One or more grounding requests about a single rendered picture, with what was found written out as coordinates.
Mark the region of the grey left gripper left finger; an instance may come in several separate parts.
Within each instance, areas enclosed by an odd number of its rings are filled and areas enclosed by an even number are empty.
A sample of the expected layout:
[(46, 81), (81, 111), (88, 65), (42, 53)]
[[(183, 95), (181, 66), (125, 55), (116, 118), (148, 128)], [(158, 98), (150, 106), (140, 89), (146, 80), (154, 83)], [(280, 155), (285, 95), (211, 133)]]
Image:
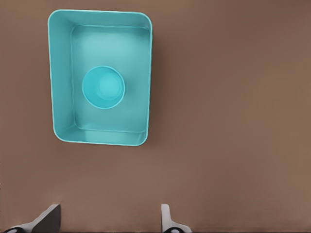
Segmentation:
[(3, 233), (58, 233), (61, 227), (61, 205), (52, 204), (32, 222), (13, 226)]

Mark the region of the teal rectangular box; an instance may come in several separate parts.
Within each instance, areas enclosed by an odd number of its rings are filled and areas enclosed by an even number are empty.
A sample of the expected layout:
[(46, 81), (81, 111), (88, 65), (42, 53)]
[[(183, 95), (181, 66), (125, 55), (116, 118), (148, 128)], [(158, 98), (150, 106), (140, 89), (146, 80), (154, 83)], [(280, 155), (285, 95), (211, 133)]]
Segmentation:
[[(48, 18), (53, 131), (71, 143), (139, 146), (148, 137), (153, 25), (141, 12), (59, 9)], [(114, 108), (91, 105), (85, 74), (116, 69), (125, 82)]]

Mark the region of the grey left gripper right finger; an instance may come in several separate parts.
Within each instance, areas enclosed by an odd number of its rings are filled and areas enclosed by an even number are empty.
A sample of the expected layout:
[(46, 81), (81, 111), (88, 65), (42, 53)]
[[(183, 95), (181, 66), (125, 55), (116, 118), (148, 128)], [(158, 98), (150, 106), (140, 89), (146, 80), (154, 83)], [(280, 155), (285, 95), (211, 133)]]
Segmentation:
[(162, 233), (192, 233), (190, 227), (176, 223), (171, 219), (168, 204), (161, 204), (161, 232)]

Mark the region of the teal cup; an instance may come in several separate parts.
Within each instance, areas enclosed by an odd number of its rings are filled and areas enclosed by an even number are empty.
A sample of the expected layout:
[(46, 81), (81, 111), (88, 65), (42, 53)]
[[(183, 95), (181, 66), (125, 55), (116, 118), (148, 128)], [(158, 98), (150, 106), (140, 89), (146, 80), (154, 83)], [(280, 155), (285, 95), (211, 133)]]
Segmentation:
[(82, 80), (85, 99), (99, 109), (116, 107), (124, 98), (125, 82), (123, 76), (109, 66), (90, 69)]

